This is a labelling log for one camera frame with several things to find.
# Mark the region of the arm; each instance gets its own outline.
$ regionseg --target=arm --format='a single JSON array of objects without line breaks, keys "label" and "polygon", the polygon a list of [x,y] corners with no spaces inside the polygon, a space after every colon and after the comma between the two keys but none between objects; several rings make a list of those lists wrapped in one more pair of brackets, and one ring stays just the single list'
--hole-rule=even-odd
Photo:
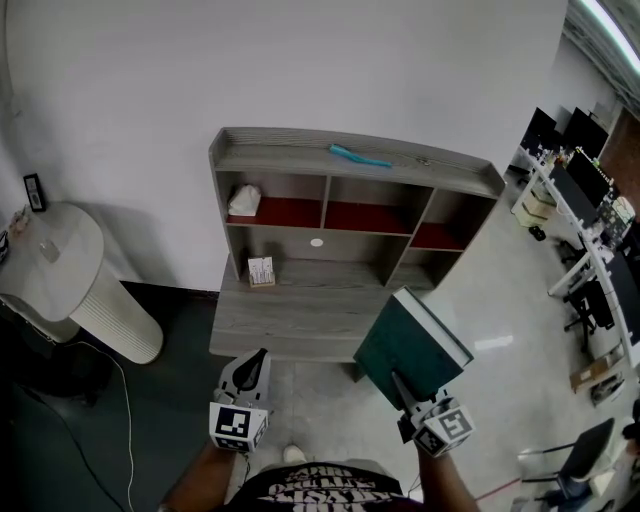
[{"label": "arm", "polygon": [[428,510],[478,512],[478,506],[458,475],[451,456],[447,454],[432,459],[420,448],[416,448],[424,504],[428,505]]},{"label": "arm", "polygon": [[235,452],[216,448],[207,441],[180,480],[162,500],[162,505],[175,512],[210,512],[224,505],[229,487]]}]

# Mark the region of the small box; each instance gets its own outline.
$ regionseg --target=small box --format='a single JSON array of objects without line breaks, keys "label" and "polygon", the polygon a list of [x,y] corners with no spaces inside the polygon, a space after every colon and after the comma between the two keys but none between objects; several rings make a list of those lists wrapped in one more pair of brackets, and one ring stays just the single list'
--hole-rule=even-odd
[{"label": "small box", "polygon": [[273,286],[276,284],[276,274],[273,271],[273,258],[249,258],[249,286]]},{"label": "small box", "polygon": [[531,215],[548,219],[556,211],[556,203],[548,197],[548,193],[542,194],[541,190],[534,187],[524,199],[524,206]]},{"label": "small box", "polygon": [[538,217],[537,215],[531,214],[524,203],[516,208],[513,211],[513,214],[516,216],[516,219],[518,219],[520,225],[525,228],[542,226],[547,221],[544,217]]},{"label": "small box", "polygon": [[577,393],[585,387],[591,387],[601,380],[604,380],[623,357],[624,354],[621,352],[620,346],[614,348],[604,356],[599,357],[586,368],[571,375],[569,378],[571,381],[571,389],[574,393]]},{"label": "small box", "polygon": [[209,404],[209,435],[225,450],[251,453],[269,426],[269,411],[216,402]]}]

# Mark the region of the black t-shirt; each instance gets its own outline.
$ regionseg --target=black t-shirt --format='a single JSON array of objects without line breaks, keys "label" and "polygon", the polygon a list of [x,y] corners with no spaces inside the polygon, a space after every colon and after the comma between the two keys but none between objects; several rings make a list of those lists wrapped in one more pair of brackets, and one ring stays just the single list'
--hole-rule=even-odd
[{"label": "black t-shirt", "polygon": [[222,510],[291,512],[423,511],[388,476],[328,463],[272,469],[246,482]]}]

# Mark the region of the white wall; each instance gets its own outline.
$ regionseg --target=white wall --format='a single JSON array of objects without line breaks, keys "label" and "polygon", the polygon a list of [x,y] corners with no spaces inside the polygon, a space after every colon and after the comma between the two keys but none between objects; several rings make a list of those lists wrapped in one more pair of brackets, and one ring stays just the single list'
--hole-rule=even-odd
[{"label": "white wall", "polygon": [[207,148],[222,126],[404,139],[502,172],[545,83],[558,0],[20,0],[20,131],[123,279],[219,289]]},{"label": "white wall", "polygon": [[616,95],[591,61],[562,37],[538,106],[557,121],[564,132],[576,107],[588,114],[601,103],[613,114]]},{"label": "white wall", "polygon": [[5,225],[13,212],[27,201],[22,184],[22,174],[18,171],[7,138],[11,120],[11,80],[5,45],[5,7],[7,0],[0,0],[0,226]]}]

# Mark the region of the black wall device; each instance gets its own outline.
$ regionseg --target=black wall device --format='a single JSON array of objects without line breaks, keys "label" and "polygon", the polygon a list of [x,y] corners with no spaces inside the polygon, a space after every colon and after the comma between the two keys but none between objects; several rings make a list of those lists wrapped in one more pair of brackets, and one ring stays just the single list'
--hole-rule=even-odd
[{"label": "black wall device", "polygon": [[29,197],[31,210],[34,212],[44,212],[47,209],[47,205],[44,200],[44,194],[42,193],[42,187],[40,186],[38,175],[29,174],[28,176],[25,176],[24,186],[27,189],[27,196]]}]

